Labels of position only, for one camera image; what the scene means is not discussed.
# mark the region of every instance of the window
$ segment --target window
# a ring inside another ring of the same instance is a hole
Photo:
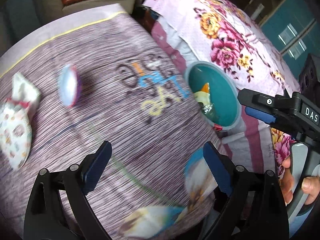
[[[303,52],[305,52],[307,49],[306,45],[302,41],[302,39],[299,39],[296,43],[294,43],[291,48],[289,49],[288,53],[290,57],[293,57],[294,59],[297,59]]]
[[[295,28],[291,25],[291,23],[289,23],[289,25],[287,25],[287,27],[278,35],[278,37],[284,43],[284,45],[287,45],[294,37],[297,36],[297,34],[298,33]]]

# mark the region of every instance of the cabinet door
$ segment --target cabinet door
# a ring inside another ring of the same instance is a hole
[[[310,31],[283,55],[283,59],[289,66],[296,79],[304,67],[308,53],[320,57],[320,24],[316,23]]]
[[[277,50],[283,50],[314,19],[304,0],[285,0],[262,25],[263,33]]]

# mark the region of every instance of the black speaker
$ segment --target black speaker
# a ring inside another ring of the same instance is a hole
[[[320,57],[308,54],[299,75],[301,94],[320,107]]]

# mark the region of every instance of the yellow flower print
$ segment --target yellow flower print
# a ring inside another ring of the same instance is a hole
[[[274,128],[271,128],[270,130],[271,130],[271,136],[272,136],[272,144],[276,145],[277,142],[281,142],[283,138],[283,132]]]
[[[279,70],[276,70],[275,72],[271,72],[271,76],[274,79],[280,79],[281,81],[284,82],[284,76],[279,72]]]
[[[243,57],[240,57],[237,62],[238,62],[238,65],[240,67],[243,67],[243,68],[245,68],[247,70],[249,75],[253,75],[253,69],[251,67],[252,64],[250,62],[250,56],[249,55],[245,55]]]
[[[250,56],[248,56],[248,55],[245,55],[245,56],[239,58],[238,59],[239,66],[244,67],[244,68],[248,68],[250,66],[249,59],[250,59]]]
[[[216,5],[223,5],[222,2],[220,1],[217,1],[217,0],[210,0],[213,4],[216,4]]]
[[[242,21],[245,21],[245,16],[244,16],[243,12],[240,9],[236,10],[236,14]]]
[[[207,12],[201,16],[200,28],[208,39],[216,39],[220,29],[220,16],[215,12]]]

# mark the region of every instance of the bowl rim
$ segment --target bowl rim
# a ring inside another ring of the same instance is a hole
[[[206,65],[207,67],[211,67],[213,70],[217,71],[218,73],[220,73],[223,77],[225,77],[225,80],[227,81],[227,83],[229,84],[229,86],[231,87],[232,91],[233,91],[233,94],[236,98],[236,103],[237,103],[237,115],[236,115],[236,118],[234,120],[234,122],[229,125],[229,126],[222,126],[220,124],[217,124],[219,126],[222,127],[222,131],[227,131],[227,130],[230,130],[234,127],[236,127],[236,125],[239,123],[240,121],[240,117],[241,117],[241,105],[237,99],[238,97],[238,90],[236,88],[236,86],[234,85],[233,81],[231,80],[231,78],[223,71],[221,70],[217,65],[213,64],[213,63],[210,63],[210,62],[207,62],[207,61],[196,61],[196,62],[193,62],[191,63],[185,70],[184,74],[183,74],[183,78],[184,80],[187,82],[187,85],[189,86],[189,74],[190,74],[190,71],[193,67],[195,67],[196,65]],[[212,122],[209,118],[207,118],[203,113],[202,115],[205,117],[206,121],[212,126],[214,127],[215,123]]]

